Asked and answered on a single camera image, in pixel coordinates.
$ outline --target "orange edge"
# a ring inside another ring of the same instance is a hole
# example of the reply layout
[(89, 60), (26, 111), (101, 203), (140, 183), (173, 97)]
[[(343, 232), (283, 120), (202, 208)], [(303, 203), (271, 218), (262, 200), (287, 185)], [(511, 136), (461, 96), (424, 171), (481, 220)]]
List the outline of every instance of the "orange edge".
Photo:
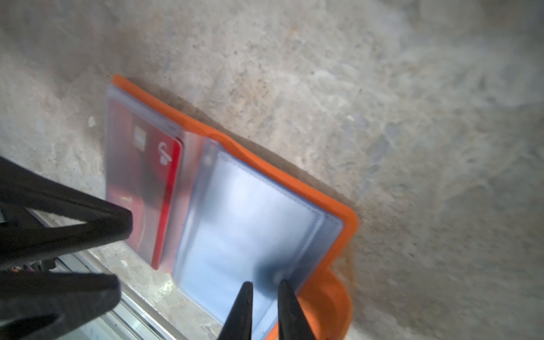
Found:
[[(307, 184), (302, 183), (300, 180), (297, 180), (296, 178), (288, 175), (287, 173), (260, 159), (223, 132), (209, 127), (206, 124), (201, 123), (181, 113), (175, 108), (161, 102), (159, 99), (153, 97), (141, 88), (137, 87), (123, 76), (114, 75), (112, 78), (112, 84), (129, 93), (138, 100), (142, 101), (144, 104), (148, 105), (152, 109), (160, 112), (164, 116), (168, 117), (172, 121), (185, 128), (186, 130), (205, 137), (212, 138), (220, 142), (222, 146), (233, 156), (244, 161), (248, 165), (272, 178), (274, 181), (282, 184), (286, 188), (315, 203), (317, 206), (340, 217), (344, 221), (344, 228), (342, 229), (342, 232), (333, 243), (332, 247), (329, 249), (323, 260), (316, 267), (316, 270), (314, 274), (312, 274), (310, 280), (307, 282), (307, 284), (311, 281), (316, 282), (316, 279), (319, 277), (325, 278), (324, 276), (332, 275), (334, 280), (336, 280), (336, 284), (334, 284), (334, 286), (337, 286), (336, 289), (343, 290), (343, 292), (336, 291), (335, 293), (340, 293), (343, 295), (345, 294), (348, 297), (348, 301), (345, 301), (348, 306), (344, 305), (343, 307), (347, 308), (350, 311), (349, 322), (343, 325), (342, 334), (337, 334), (337, 336), (342, 335), (338, 337), (338, 339), (342, 339), (345, 336), (351, 322), (351, 318), (353, 315), (353, 304), (349, 300), (349, 295), (345, 290), (343, 284), (340, 283), (338, 278), (336, 278), (336, 276), (331, 273), (328, 268), (332, 264), (332, 262), (340, 255), (342, 249), (344, 249), (344, 247), (348, 244), (349, 240), (357, 231), (358, 218), (355, 212), (346, 205), (341, 204), (340, 202), (328, 197), (327, 195), (315, 190)], [(277, 325), (267, 336), (267, 340), (271, 339), (271, 336), (273, 336), (274, 333), (277, 336)]]
[[(342, 340), (345, 337), (353, 319), (353, 304), (344, 284), (330, 269), (313, 275), (297, 297), (316, 339)], [(308, 303), (314, 304), (314, 308), (306, 308)], [(278, 339), (278, 329), (276, 323), (264, 340)]]

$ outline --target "card logo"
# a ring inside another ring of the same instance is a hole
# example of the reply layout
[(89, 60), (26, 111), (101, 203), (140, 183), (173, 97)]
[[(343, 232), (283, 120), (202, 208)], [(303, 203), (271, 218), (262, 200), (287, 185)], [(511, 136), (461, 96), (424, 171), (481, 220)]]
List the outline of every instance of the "card logo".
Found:
[(159, 143), (159, 152), (160, 152), (160, 163), (162, 165), (168, 165), (168, 163), (172, 162), (172, 157), (167, 153), (166, 151), (166, 143), (160, 142)]

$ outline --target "credit card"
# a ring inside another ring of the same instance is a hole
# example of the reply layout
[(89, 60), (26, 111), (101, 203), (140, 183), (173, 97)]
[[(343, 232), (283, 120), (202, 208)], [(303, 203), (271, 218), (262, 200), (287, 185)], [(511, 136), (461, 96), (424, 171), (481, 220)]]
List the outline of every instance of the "credit card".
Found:
[(132, 212), (125, 242), (158, 269), (182, 142), (110, 99), (106, 131), (106, 199)]

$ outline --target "card holder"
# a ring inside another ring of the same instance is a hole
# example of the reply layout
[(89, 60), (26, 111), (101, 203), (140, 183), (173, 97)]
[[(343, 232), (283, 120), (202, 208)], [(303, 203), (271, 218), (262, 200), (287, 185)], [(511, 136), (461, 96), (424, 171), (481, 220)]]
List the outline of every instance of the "card holder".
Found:
[[(121, 76), (107, 94), (108, 200), (133, 212), (129, 246), (153, 268), (172, 272), (176, 286), (222, 323), (242, 283), (253, 282), (255, 339), (277, 338), (283, 279), (305, 301), (318, 339), (343, 338), (353, 306), (329, 266), (357, 229), (353, 210)], [(132, 209), (122, 199), (128, 193)]]

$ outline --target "concrete floor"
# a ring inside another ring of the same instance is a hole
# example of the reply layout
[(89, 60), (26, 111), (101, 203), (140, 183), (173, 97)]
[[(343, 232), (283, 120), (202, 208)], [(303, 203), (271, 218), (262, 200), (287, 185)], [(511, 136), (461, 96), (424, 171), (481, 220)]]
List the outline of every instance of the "concrete floor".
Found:
[[(353, 339), (544, 333), (538, 1), (2, 1), (0, 154), (104, 196), (121, 73), (352, 206)], [(125, 263), (118, 257), (121, 253)], [(220, 325), (94, 250), (190, 340)]]

